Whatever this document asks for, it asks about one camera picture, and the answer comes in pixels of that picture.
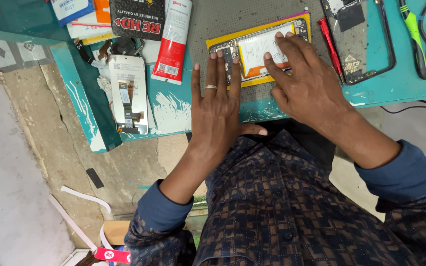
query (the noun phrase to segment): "red and white tube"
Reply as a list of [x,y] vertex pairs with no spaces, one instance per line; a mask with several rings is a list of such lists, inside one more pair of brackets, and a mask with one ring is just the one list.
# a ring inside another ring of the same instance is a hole
[[169,0],[159,57],[152,79],[182,85],[183,59],[191,12],[191,0]]

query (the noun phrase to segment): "teal table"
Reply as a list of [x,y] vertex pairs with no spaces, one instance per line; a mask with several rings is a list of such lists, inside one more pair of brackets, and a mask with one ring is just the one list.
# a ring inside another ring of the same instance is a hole
[[[410,10],[417,12],[420,12],[424,4],[420,0],[408,0],[407,3]],[[420,80],[415,72],[409,34],[399,13],[397,1],[387,1],[386,10],[397,66],[385,74],[342,88],[346,100],[356,108],[426,99],[426,81]],[[368,33],[368,40],[373,37],[373,33]],[[98,70],[80,58],[66,28],[58,27],[49,4],[35,0],[0,0],[0,40],[50,46],[93,152],[112,150],[122,142],[191,130],[192,60],[188,52],[184,60],[181,86],[151,80],[153,66],[147,66],[148,95],[156,128],[151,129],[148,135],[133,135],[115,130],[106,96],[96,82]],[[323,40],[315,36],[314,41]],[[370,43],[368,60],[372,60],[373,54],[379,52],[379,47]],[[242,123],[285,117],[287,116],[279,110],[274,99],[249,102],[240,107]]]

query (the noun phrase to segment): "gray perforated mat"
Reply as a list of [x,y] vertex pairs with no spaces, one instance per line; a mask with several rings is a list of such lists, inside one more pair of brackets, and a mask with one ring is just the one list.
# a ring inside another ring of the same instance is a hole
[[[193,63],[201,65],[201,84],[204,84],[208,58],[205,40],[289,17],[303,12],[305,7],[310,13],[311,42],[320,57],[330,64],[328,49],[317,24],[325,17],[320,0],[193,0],[188,47]],[[274,86],[275,82],[269,82],[243,88],[241,102],[268,99]]]

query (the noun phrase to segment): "cardboard box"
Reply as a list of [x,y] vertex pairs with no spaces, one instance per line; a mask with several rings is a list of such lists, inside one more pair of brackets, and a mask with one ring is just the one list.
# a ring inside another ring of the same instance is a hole
[[105,221],[103,231],[111,245],[124,245],[124,237],[131,221]]

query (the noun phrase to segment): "red screwdriver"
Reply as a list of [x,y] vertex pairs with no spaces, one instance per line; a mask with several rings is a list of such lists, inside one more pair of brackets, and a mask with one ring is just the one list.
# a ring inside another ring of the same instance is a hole
[[342,84],[345,84],[343,79],[343,73],[341,72],[341,64],[339,62],[338,53],[336,52],[335,46],[333,45],[333,40],[331,39],[330,29],[328,27],[327,18],[320,19],[318,21],[320,25],[321,32],[323,33],[323,38],[328,46],[328,52],[331,57],[331,62],[333,63],[333,68],[339,76],[339,79]]

